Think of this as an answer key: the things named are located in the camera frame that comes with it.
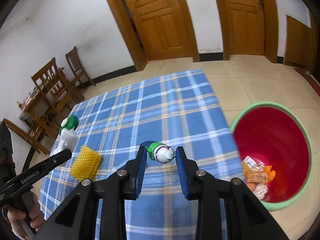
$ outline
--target wooden door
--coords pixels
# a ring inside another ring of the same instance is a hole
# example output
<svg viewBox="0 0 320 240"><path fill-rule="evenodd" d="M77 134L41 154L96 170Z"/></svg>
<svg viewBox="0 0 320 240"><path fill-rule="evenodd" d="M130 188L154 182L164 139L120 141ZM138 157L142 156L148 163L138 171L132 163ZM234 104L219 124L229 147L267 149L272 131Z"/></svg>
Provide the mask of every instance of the wooden door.
<svg viewBox="0 0 320 240"><path fill-rule="evenodd" d="M191 57L178 0L125 0L148 60Z"/></svg>
<svg viewBox="0 0 320 240"><path fill-rule="evenodd" d="M306 68L311 54L311 28L287 15L287 39L284 64Z"/></svg>
<svg viewBox="0 0 320 240"><path fill-rule="evenodd" d="M264 55L265 25L262 0L224 0L230 54Z"/></svg>

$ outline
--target metal screw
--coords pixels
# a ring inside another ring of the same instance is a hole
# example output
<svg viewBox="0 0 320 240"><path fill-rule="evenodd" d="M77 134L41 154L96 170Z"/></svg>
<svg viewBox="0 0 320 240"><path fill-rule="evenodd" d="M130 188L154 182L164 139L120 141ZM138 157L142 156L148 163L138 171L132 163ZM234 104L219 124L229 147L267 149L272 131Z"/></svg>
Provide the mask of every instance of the metal screw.
<svg viewBox="0 0 320 240"><path fill-rule="evenodd" d="M240 185L240 184L241 184L241 179L239 179L239 178L234 178L234 179L232 180L232 183L235 184L235 185Z"/></svg>
<svg viewBox="0 0 320 240"><path fill-rule="evenodd" d="M117 172L117 174L118 174L120 177L122 177L122 176L124 176L124 175L127 174L127 171L126 171L126 170L119 170L119 171Z"/></svg>
<svg viewBox="0 0 320 240"><path fill-rule="evenodd" d="M205 175L205 171L204 170L197 170L196 171L196 174L199 176L199 177L202 177Z"/></svg>
<svg viewBox="0 0 320 240"><path fill-rule="evenodd" d="M88 186L90 185L91 181L89 179L84 179L81 181L82 186Z"/></svg>

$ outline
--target green toy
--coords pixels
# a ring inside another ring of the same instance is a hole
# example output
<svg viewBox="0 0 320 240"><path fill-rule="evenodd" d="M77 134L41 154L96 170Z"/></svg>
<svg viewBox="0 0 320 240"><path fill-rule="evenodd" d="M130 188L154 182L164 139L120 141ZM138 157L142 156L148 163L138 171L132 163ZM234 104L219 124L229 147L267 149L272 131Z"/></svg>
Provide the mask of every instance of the green toy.
<svg viewBox="0 0 320 240"><path fill-rule="evenodd" d="M160 142L151 143L147 148L147 152L151 160L160 163L169 163L176 157L174 150L170 146Z"/></svg>
<svg viewBox="0 0 320 240"><path fill-rule="evenodd" d="M66 128L68 130L75 130L78 127L78 118L75 115L71 115L61 122L61 127L59 129L59 134L61 134L61 131L63 128Z"/></svg>

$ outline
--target human hand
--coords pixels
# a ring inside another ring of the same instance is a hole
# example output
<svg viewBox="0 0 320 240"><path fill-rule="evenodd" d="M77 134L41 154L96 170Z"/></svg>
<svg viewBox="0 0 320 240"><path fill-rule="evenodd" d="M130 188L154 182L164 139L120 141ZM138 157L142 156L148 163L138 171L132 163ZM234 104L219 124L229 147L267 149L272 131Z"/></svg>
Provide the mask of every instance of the human hand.
<svg viewBox="0 0 320 240"><path fill-rule="evenodd" d="M40 204L38 202L38 197L34 193L32 193L32 200L33 200L34 204L29 211L29 216L32 219L32 221L30 222L30 226L32 228L35 228L36 231L38 232L40 230L41 226L43 225L43 223L45 222L44 214L40 210ZM21 210L17 210L15 208L9 208L7 217L11 223L13 230L18 235L22 236L24 239L31 240L28 237L27 233L21 227L20 223L18 222L18 220L24 219L26 217L25 212L22 212Z"/></svg>

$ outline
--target blue gripper pad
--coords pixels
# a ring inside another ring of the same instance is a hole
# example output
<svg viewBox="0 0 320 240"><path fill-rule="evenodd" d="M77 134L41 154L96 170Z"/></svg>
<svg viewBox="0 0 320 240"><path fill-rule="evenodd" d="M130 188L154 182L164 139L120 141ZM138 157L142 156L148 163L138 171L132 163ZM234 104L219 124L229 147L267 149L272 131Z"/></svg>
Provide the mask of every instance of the blue gripper pad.
<svg viewBox="0 0 320 240"><path fill-rule="evenodd" d="M181 189L182 193L184 194L184 197L186 199L189 198L189 189L188 189L188 178L185 170L184 163L186 163L183 159L187 159L183 148L178 147L176 149L176 164L177 164L177 169L178 169L178 174L179 174L179 180L181 184Z"/></svg>
<svg viewBox="0 0 320 240"><path fill-rule="evenodd" d="M141 153L140 149L139 149L138 155L136 157L136 160L140 159L138 172L136 175L136 187L135 187L135 191L134 191L136 198L138 198L141 193L144 172L146 170L146 164L147 164L147 150L146 150L146 148L144 148L142 155L139 156L139 154Z"/></svg>

